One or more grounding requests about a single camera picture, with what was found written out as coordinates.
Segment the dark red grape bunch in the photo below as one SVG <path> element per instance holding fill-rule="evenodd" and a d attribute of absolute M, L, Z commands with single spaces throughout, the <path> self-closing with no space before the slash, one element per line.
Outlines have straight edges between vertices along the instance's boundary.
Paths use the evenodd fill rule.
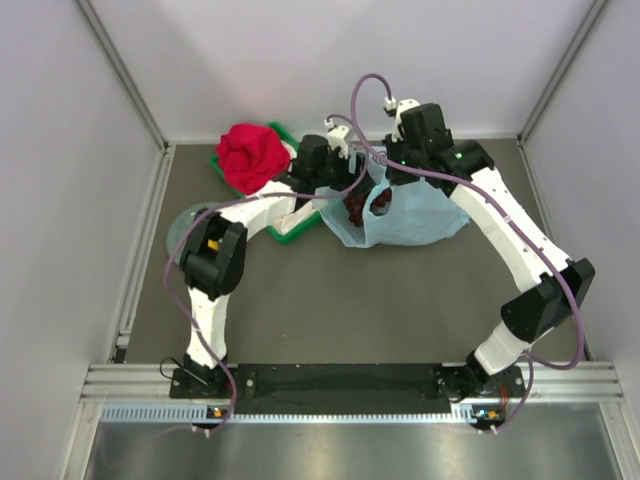
<path fill-rule="evenodd" d="M 353 191 L 343 200 L 343 204 L 348 213 L 348 220 L 354 226 L 363 226 L 363 214 L 365 211 L 368 211 L 374 216 L 383 216 L 387 213 L 392 201 L 392 190 L 390 188 L 384 189 L 381 193 L 374 196 L 368 207 L 365 207 L 365 203 L 372 193 L 372 189 L 361 192 Z"/>

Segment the light blue plastic bag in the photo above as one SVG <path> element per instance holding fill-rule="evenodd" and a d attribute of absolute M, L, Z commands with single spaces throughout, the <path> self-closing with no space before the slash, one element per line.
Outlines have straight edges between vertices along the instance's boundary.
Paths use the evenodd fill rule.
<path fill-rule="evenodd" d="M 387 167 L 374 160 L 367 170 L 373 186 L 364 192 L 365 212 L 349 214 L 344 197 L 330 200 L 320 211 L 344 246 L 428 245 L 455 236 L 469 223 L 469 215 L 426 180 L 391 185 Z"/>

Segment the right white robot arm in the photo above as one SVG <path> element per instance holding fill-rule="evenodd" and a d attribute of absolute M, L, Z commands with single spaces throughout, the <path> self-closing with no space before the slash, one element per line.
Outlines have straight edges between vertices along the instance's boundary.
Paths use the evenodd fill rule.
<path fill-rule="evenodd" d="M 435 103 L 414 99 L 384 103 L 393 118 L 383 140 L 390 183 L 425 179 L 461 208 L 479 227 L 512 275 L 518 296 L 501 308 L 501 320 L 466 359 L 469 388 L 487 396 L 498 389 L 503 373 L 542 337 L 573 319 L 577 353 L 584 351 L 580 306 L 595 277 L 588 259 L 574 260 L 556 246 L 511 194 L 491 156 L 476 141 L 455 142 Z"/>

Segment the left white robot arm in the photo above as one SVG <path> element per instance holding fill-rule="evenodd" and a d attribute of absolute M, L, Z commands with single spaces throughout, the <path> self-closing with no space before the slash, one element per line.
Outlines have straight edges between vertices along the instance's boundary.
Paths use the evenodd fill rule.
<path fill-rule="evenodd" d="M 350 168 L 352 128 L 325 122 L 327 133 L 308 134 L 286 170 L 245 202 L 201 211 L 184 242 L 178 263 L 191 302 L 191 337 L 181 370 L 205 396 L 226 387 L 220 362 L 227 355 L 225 323 L 230 294 L 244 273 L 248 241 L 272 227 L 287 235 L 318 213 L 334 192 L 364 184 L 364 156 Z"/>

